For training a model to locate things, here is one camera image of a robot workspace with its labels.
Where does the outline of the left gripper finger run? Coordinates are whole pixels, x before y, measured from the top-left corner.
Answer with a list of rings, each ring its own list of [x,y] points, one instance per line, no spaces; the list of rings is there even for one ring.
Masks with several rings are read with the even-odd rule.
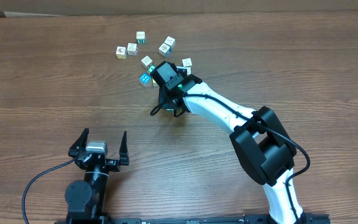
[[[88,142],[89,129],[85,128],[79,138],[70,146],[68,155],[78,157],[81,151],[84,151]]]
[[[119,163],[121,166],[129,165],[129,153],[127,148],[127,131],[124,131],[119,149]]]

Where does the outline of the wooden block red drawing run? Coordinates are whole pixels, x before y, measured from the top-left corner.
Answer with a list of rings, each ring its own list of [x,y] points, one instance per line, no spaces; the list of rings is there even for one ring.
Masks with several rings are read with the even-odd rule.
[[[192,61],[191,61],[191,58],[184,58],[182,60],[182,65],[184,67],[191,67],[193,64],[192,64]]]

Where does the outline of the block with yellow side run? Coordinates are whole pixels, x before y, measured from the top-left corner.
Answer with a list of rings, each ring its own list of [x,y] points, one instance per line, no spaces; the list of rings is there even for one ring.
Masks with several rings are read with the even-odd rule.
[[[127,57],[127,50],[125,47],[117,46],[116,49],[116,57],[118,59],[126,59]]]

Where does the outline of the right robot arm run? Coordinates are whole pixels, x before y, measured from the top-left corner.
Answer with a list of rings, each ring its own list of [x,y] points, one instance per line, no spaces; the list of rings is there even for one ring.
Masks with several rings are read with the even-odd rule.
[[[304,222],[293,186],[297,175],[293,158],[300,147],[290,139],[273,110],[238,105],[174,63],[164,61],[150,75],[160,88],[160,103],[151,115],[168,105],[175,117],[187,112],[210,120],[228,133],[241,167],[263,187],[271,221]]]

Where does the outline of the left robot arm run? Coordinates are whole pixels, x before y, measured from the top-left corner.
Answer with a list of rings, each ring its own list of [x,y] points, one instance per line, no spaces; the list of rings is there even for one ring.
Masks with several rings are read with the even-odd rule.
[[[103,212],[104,200],[109,174],[129,165],[127,133],[122,136],[118,159],[108,159],[106,141],[88,141],[88,134],[89,129],[84,129],[68,150],[68,155],[85,175],[82,180],[72,182],[65,191],[68,204],[65,222],[112,223],[112,218]]]

